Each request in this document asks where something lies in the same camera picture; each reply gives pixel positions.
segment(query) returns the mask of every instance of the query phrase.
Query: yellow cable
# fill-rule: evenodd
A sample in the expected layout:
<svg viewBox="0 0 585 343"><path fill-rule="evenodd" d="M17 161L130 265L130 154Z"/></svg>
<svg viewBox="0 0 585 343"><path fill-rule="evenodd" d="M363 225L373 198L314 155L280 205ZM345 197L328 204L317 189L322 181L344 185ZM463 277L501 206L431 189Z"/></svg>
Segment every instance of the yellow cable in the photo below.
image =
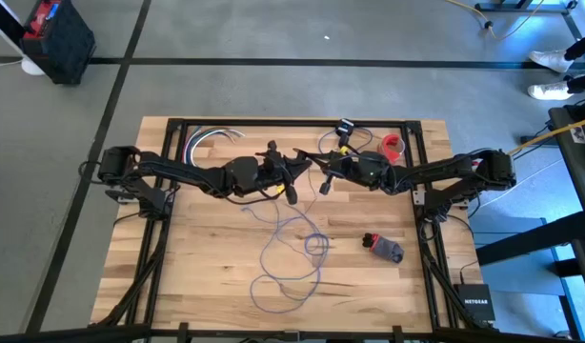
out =
<svg viewBox="0 0 585 343"><path fill-rule="evenodd" d="M480 10L477 10L474 7L468 6L466 4L459 3L459 2L457 2L455 0L445 0L445 1L447 1L448 3L454 4L454 5L458 5L459 7L462 7L464 9L468 9L468 10L471 10L471 11L477 13L478 15L480 15L481 17L483 17L483 19L485 19L485 22L489 22L490 21L490 19L488 19L488 17L485 16L485 14L483 14ZM542 6L542 3L543 2L544 2L544 0L540 0L540 3L538 4L538 6L536 6L536 8L532 11L532 13L530 13L530 15L527 18L525 18L525 20L523 22L521 24L519 24L519 26L517 26L516 28L514 28L514 30L511 31L511 33L508 33L507 35L505 35L503 37L496 36L495 33L494 33L494 29L492 28L492 26L489 26L489 30L492 33L492 36L494 37L494 39L501 41L501 40L505 40L505 39L509 38L510 36L512 36L513 33L517 32L517 30L521 29L521 27L528 20L530 20L530 18L532 18L532 16L534 16L534 14L538 11L538 9L540 9L540 6Z"/></svg>
<svg viewBox="0 0 585 343"><path fill-rule="evenodd" d="M583 125L585 125L585 120L581 120L581 121L579 121L577 123L570 124L570 125L565 126L565 127L561 128L561 129L557 129L555 131L551 131L549 133L545 133L545 134L543 134L541 136L538 136L538 137L536 137L536 138L534 138L534 139L532 139L530 141L527 141L524 144L522 144L522 145L514 148L513 150L509 151L508 154L509 155L512 155L515 152L520 151L522 149L525 149L528 146L531 146L532 144L536 144L536 143L540 142L543 139L546 139L546 138L549 138L549 137L553 137L554 135L556 135L558 133L562 133L562 132L565 132L565 131L569 131L570 129L578 128L578 127L581 127Z"/></svg>

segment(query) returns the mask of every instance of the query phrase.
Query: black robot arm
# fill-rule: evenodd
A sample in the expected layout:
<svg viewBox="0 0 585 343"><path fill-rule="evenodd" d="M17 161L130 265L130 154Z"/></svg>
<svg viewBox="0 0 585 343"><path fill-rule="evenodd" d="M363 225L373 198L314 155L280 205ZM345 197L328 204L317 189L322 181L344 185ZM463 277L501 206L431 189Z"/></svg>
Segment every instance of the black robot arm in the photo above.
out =
<svg viewBox="0 0 585 343"><path fill-rule="evenodd" d="M161 157L151 151L140 151L136 147L113 147L104 151L98 178L109 186L119 186L122 192L107 191L107 194L119 200L135 198L140 203L140 216L152 219L163 218L170 210L167 192L149 186L142 178L159 176L168 180L193 185L205 194L229 199L234 194L244 196L261 192L265 199L275 199L264 190L271 186L283 186L290 204L297 200L294 180L303 173L311 161L299 158L290 159L276 150L273 141L268 144L259 165L254 156L234 158L223 167L203 169L186 165Z"/></svg>
<svg viewBox="0 0 585 343"><path fill-rule="evenodd" d="M516 183L511 156L495 150L459 154L412 168L393 166L385 156L374 151L298 153L301 158L311 159L327 176L320 187L323 194L329 192L334 177L389 195L428 182L458 179L444 190L423 193L424 215L430 220L444 221L452 204L472 200L483 191L504 191Z"/></svg>

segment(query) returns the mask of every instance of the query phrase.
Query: wood grain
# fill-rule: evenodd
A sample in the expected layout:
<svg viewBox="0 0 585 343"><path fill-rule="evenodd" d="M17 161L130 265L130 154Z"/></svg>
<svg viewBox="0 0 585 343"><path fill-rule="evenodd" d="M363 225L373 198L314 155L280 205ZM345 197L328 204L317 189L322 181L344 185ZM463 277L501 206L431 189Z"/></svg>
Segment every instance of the wood grain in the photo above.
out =
<svg viewBox="0 0 585 343"><path fill-rule="evenodd" d="M143 151L160 152L167 120L145 117L136 146ZM430 161L452 156L443 121L423 120L422 128ZM222 166L236 156L264 151L271 139L288 156L295 156L293 148L316 151L318 138L330 130L318 127L236 129L246 134L236 144L222 137L202 142L195 152L197 164ZM375 150L383 136L399 133L395 129L370 129L374 140L366 150ZM335 137L323 140L323 150L336 145ZM359 146L367 138L359 131L353 135L351 144ZM418 164L416 145L411 144L409 149L414 163ZM404 159L397 164L404 165ZM191 328L206 330L388 332L392 325L401 325L405 332L429 332L431 325L410 194L387 196L335 180L329 195L319 194L315 198L314 190L323 181L323 174L314 165L295 183L299 197L296 207L304 212L312 206L308 216L329 236L331 248L316 293L301 308L286 314L265 313L250 298L251 282L262 274L259 254L272 236L274 224L260 222L248 212L242 212L239 206L183 185L174 203L153 326L176 329L179 322L189 322ZM439 182L435 186L445 187L452 182ZM244 200L254 198L256 195L249 195ZM295 216L287 208L286 200L278 200L276 204L280 219ZM252 205L252 209L262 218L276 219L273 203ZM123 206L119 216L135 211L137 208L132 205ZM466 219L466 212L453 210L452 213ZM102 319L132 282L143 231L144 220L140 218L122 221L114 228L92 322ZM395 265L379 259L363 248L361 237L365 232L377 232L398 242L405 250L402 263ZM296 220L281 233L281 239L303 250L304 238L309 233L309 225ZM462 223L453 220L442 225L442 234L452 280L456 282L460 268L476 260L473 239ZM266 250L264 261L270 272L281 276L305 274L312 270L314 262L277 241ZM470 283L481 282L476 264L464 270L464 277ZM284 287L288 293L303 296L315 281L313 276L287 282ZM446 325L442 291L437 287L436 293L439 317ZM254 294L261 306L275 311L296 305L268 278L256 282ZM145 289L139 305L141 312L146 308L146 295Z"/></svg>

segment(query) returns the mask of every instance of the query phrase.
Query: wooden tabletop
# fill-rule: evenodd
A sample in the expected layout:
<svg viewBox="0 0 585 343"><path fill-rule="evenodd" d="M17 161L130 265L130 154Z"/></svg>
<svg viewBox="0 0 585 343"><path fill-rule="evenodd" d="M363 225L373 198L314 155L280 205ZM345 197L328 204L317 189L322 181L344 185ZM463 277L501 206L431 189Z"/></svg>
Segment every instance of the wooden tabletop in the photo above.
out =
<svg viewBox="0 0 585 343"><path fill-rule="evenodd" d="M159 153L167 121L167 117L145 117L136 146L142 151ZM422 128L429 161L452 156L444 121L422 120ZM293 148L317 151L318 138L331 130L318 127L235 129L244 132L246 137L237 139L235 144L222 136L206 139L195 151L196 163L200 167L222 166L237 156L265 151L272 139L279 151L294 157ZM374 140L365 150L375 150L382 137L399 133L398 129L369 129ZM324 139L323 150L336 146L335 137ZM367 139L366 133L357 131L351 145L358 147ZM418 164L415 144L408 148L412 149L414 163ZM404 159L397 164L404 165ZM335 180L331 192L324 196L317 193L324 179L319 168L313 165L295 182L299 197L295 207L304 212L315 199L307 216L329 236L330 250L315 294L299 309L284 314L265 313L254 306L250 297L252 281L262 274L259 255L275 225L256 220L249 212L243 212L243 207L183 185L174 202L153 327L177 329L180 322L189 322L196 330L389 332L392 326L400 325L407 333L430 332L410 194L388 196ZM442 188L450 183L434 185ZM243 200L254 198L257 195L251 194ZM250 208L267 221L275 220L275 206L280 211L280 220L298 215L286 206L285 199L275 203L264 202ZM122 206L119 216L137 210L134 205ZM466 219L466 212L452 210L451 213ZM92 322L106 316L131 284L144 227L145 220L134 217L114 228ZM276 241L266 250L265 267L282 277L310 272L313 262L294 252L291 246L303 251L304 239L311 232L303 220L286 226L281 233L283 243ZM404 260L396 265L363 248L361 237L365 232L376 232L398 242L405 250ZM442 234L455 283L459 269L476 260L474 242L469 230L453 220L442 225ZM464 278L468 283L480 283L478 266L466 268ZM295 296L303 296L315 281L313 275L303 281L288 282L285 289ZM446 325L443 293L436 281L434 284L441 323ZM140 313L146 308L147 292L145 288ZM257 281L253 293L257 303L270 310L286 310L297 304L282 295L268 278Z"/></svg>

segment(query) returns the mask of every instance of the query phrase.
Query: white shoe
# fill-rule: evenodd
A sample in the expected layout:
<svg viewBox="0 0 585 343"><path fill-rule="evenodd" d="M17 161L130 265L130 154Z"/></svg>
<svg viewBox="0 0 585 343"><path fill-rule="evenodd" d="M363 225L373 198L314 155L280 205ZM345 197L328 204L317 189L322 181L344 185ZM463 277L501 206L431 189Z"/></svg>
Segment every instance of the white shoe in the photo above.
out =
<svg viewBox="0 0 585 343"><path fill-rule="evenodd" d="M566 100L572 96L568 93L568 82L566 81L530 86L528 94L538 100Z"/></svg>
<svg viewBox="0 0 585 343"><path fill-rule="evenodd" d="M566 72L568 68L574 63L574 61L566 61L563 55L566 54L565 50L555 51L532 51L530 52L530 59L539 64L540 66L547 67L557 72Z"/></svg>

